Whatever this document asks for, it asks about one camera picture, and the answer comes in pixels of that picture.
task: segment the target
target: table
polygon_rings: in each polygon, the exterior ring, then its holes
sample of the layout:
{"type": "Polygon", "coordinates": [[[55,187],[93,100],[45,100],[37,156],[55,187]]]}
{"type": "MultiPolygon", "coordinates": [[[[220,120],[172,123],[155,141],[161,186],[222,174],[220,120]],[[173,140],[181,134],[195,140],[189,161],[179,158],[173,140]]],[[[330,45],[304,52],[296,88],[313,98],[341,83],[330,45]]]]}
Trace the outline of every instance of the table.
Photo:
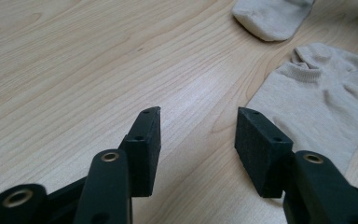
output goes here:
{"type": "MultiPolygon", "coordinates": [[[[154,195],[134,223],[285,223],[234,149],[238,106],[294,47],[358,54],[358,1],[316,1],[294,38],[263,42],[234,1],[0,1],[0,192],[85,176],[137,114],[161,106],[154,195]]],[[[358,187],[358,150],[346,177],[358,187]]]]}

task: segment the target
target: white sock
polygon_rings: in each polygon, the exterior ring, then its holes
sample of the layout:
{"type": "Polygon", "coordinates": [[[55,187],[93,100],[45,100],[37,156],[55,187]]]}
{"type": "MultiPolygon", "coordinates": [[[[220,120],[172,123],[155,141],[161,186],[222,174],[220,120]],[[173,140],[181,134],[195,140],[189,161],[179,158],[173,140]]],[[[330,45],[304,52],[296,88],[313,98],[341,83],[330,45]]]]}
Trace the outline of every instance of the white sock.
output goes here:
{"type": "Polygon", "coordinates": [[[232,14],[263,40],[286,40],[310,14],[312,4],[313,0],[238,0],[232,14]]]}
{"type": "Polygon", "coordinates": [[[358,56],[321,43],[298,47],[247,107],[287,134],[294,151],[318,152],[345,174],[358,148],[358,56]]]}

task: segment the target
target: beige sock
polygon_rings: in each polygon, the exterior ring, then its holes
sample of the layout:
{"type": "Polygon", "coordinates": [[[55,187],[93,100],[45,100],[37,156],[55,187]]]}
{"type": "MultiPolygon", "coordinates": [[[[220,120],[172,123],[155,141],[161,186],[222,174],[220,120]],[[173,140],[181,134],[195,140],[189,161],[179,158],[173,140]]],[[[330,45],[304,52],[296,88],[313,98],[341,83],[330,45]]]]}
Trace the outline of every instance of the beige sock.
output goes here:
{"type": "Polygon", "coordinates": [[[232,14],[263,40],[286,40],[310,14],[312,4],[313,0],[238,0],[232,14]]]}
{"type": "Polygon", "coordinates": [[[294,151],[329,158],[345,174],[358,148],[358,56],[314,43],[269,74],[247,107],[294,141],[294,151]]]}

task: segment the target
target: fabric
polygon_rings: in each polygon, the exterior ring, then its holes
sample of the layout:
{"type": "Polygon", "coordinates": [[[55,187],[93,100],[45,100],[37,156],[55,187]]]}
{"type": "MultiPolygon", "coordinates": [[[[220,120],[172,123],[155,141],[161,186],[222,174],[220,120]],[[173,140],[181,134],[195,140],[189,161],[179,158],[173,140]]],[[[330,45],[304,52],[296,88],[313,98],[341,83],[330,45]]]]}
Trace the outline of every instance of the fabric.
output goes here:
{"type": "Polygon", "coordinates": [[[312,5],[313,0],[238,0],[232,14],[259,38],[282,41],[295,34],[312,5]]]}
{"type": "Polygon", "coordinates": [[[329,158],[345,174],[358,148],[358,56],[321,43],[295,48],[247,107],[294,141],[294,151],[329,158]]]}

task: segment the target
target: light wood tabletop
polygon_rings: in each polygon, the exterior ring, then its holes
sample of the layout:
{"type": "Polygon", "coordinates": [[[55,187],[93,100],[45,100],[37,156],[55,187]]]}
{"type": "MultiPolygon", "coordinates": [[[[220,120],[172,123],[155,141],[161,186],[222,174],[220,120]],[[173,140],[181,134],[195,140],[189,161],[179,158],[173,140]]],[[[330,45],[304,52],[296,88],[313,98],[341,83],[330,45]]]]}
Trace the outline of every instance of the light wood tabletop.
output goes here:
{"type": "MultiPolygon", "coordinates": [[[[134,223],[285,223],[234,148],[238,106],[300,45],[358,54],[358,1],[316,1],[294,38],[264,42],[228,0],[0,1],[0,192],[48,193],[161,107],[154,193],[134,223]]],[[[358,187],[358,150],[346,173],[358,187]]]]}

